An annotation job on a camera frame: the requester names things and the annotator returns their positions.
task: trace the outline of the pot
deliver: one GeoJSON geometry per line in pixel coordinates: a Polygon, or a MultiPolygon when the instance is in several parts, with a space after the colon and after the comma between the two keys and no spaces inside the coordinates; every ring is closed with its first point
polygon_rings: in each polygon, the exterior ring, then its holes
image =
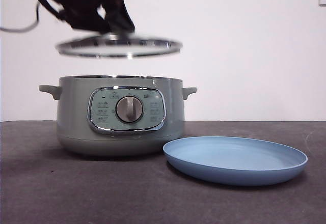
{"type": "Polygon", "coordinates": [[[62,146],[96,156],[152,153],[182,137],[183,101],[197,91],[179,79],[148,76],[67,76],[39,90],[58,100],[62,146]]]}

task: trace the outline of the plate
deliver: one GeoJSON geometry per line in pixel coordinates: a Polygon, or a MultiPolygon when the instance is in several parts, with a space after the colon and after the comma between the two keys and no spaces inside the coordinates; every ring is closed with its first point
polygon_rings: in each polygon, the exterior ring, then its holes
{"type": "Polygon", "coordinates": [[[188,137],[164,145],[168,162],[209,182],[239,186],[272,185],[302,172],[308,157],[273,142],[225,136],[188,137]]]}
{"type": "Polygon", "coordinates": [[[75,39],[56,46],[60,54],[93,58],[127,58],[179,52],[182,44],[177,41],[135,34],[108,33],[75,39]]]}

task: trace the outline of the gray table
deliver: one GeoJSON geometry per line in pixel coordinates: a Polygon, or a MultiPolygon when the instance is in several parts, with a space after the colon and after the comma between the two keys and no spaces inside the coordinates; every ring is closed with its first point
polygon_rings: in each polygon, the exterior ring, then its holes
{"type": "Polygon", "coordinates": [[[326,122],[187,122],[186,136],[274,141],[308,155],[286,183],[232,187],[188,177],[163,153],[65,151],[53,121],[1,123],[1,223],[326,223],[326,122]]]}

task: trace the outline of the wire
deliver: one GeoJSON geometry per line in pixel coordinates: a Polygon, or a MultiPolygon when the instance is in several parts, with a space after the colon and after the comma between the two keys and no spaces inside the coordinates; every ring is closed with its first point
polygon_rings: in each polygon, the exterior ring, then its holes
{"type": "Polygon", "coordinates": [[[29,26],[27,26],[25,28],[21,28],[21,29],[9,29],[9,28],[0,27],[0,31],[10,32],[10,33],[25,33],[25,32],[31,31],[32,29],[34,29],[38,25],[38,23],[40,21],[39,7],[40,7],[40,2],[37,2],[36,10],[35,10],[36,11],[36,20],[31,25],[29,25],[29,26]]]}

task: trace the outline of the control knob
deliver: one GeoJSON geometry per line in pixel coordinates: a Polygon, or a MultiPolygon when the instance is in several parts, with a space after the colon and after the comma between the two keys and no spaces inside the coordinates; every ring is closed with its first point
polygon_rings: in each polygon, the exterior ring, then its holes
{"type": "Polygon", "coordinates": [[[116,112],[120,120],[131,123],[142,116],[143,106],[138,98],[127,96],[120,99],[116,112]]]}

